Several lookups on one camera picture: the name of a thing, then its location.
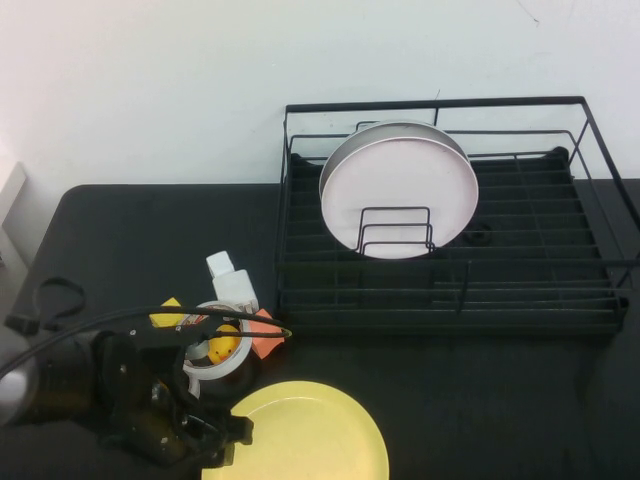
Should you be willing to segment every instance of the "yellow object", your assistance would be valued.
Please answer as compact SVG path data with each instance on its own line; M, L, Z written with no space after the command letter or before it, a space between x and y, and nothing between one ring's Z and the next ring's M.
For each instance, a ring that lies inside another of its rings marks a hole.
M180 303L173 297L162 304L163 307L179 307ZM181 313L154 313L149 315L154 327L175 327L182 321Z
M220 325L216 332L237 332L233 325ZM240 343L240 337L218 337L209 340L209 360L214 365L224 362L231 355Z
M277 383L241 400L231 413L253 420L253 444L236 444L233 464L203 470L203 480L389 478L380 430L340 390Z

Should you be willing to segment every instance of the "yellow sponge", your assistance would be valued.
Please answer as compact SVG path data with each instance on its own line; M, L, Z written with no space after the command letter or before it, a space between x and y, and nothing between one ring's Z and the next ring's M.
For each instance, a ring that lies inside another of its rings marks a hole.
M169 300L162 304L163 307L179 307L180 302L171 297ZM151 323L154 327L175 327L182 321L181 313L154 313L149 315Z

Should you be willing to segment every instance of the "dish rack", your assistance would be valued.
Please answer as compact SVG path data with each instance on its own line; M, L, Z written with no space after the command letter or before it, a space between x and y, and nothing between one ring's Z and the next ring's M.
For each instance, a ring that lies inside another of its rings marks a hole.
M429 206L411 207L424 209L428 255L366 257L365 211L355 250L322 218L327 157L384 120L444 130L478 179L475 214L445 246L431 242ZM298 334L614 333L639 245L640 215L582 97L286 107L276 310Z

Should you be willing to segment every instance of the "table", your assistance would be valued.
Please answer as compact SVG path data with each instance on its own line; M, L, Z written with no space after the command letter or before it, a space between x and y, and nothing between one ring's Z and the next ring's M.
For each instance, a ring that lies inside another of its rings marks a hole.
M640 182L628 184L640 200ZM14 307L62 275L85 315L213 297L204 258L226 249L273 307L277 185L82 186L68 192ZM342 389L376 420L392 478L636 478L640 327L611 339L295 338L258 385ZM0 477L174 478L65 422L0 432Z

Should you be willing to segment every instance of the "wall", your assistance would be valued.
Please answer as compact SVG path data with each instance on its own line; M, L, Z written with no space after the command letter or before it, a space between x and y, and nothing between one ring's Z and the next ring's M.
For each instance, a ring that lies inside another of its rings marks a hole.
M583 94L640 175L626 0L0 0L0 141L33 258L82 183L273 182L296 102Z

